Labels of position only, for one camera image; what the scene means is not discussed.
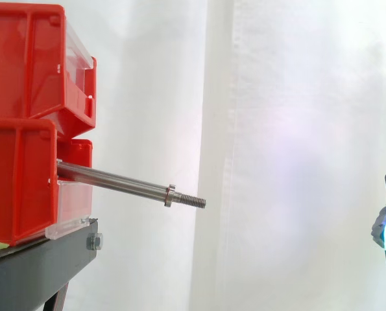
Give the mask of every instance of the white fabric backdrop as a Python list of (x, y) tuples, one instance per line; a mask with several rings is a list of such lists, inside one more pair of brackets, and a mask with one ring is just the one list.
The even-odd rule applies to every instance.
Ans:
[(228, 2), (208, 12), (190, 310), (386, 310), (386, 2)]
[(66, 311), (386, 310), (386, 1), (59, 2), (98, 59), (94, 166), (195, 192), (200, 163), (208, 199), (96, 189)]

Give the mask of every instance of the transparent bin front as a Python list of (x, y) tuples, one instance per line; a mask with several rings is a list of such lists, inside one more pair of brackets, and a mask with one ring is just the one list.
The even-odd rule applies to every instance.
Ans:
[(70, 79), (83, 92), (87, 69), (93, 69), (93, 58), (70, 24), (66, 23), (66, 71), (70, 74)]
[(91, 214), (91, 185), (62, 180), (57, 183), (57, 223), (45, 229), (45, 236), (51, 240), (87, 227)]

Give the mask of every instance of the steel shaft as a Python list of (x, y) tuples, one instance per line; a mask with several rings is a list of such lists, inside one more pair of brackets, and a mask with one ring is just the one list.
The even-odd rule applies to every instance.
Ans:
[(147, 183), (124, 176), (119, 176), (101, 170), (94, 170), (80, 165), (57, 161), (57, 174), (60, 177), (87, 183), (89, 185), (121, 191), (136, 196), (142, 196), (160, 202), (170, 207), (173, 202), (182, 203), (201, 209), (205, 208), (206, 200), (188, 196), (175, 191), (175, 186), (168, 187)]

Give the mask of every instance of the metal bolt head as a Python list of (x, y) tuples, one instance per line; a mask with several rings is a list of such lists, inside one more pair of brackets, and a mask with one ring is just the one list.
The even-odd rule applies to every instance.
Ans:
[(89, 235), (89, 245), (92, 251), (100, 251), (103, 247), (103, 234), (91, 233)]

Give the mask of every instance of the dark gray metal bracket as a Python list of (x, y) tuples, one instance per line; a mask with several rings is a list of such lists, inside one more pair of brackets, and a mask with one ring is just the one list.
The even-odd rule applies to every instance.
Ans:
[(96, 257), (88, 237), (97, 233), (97, 228), (97, 220), (91, 220), (88, 227), (58, 240), (44, 238), (1, 250), (0, 311), (32, 311), (62, 293), (61, 289)]

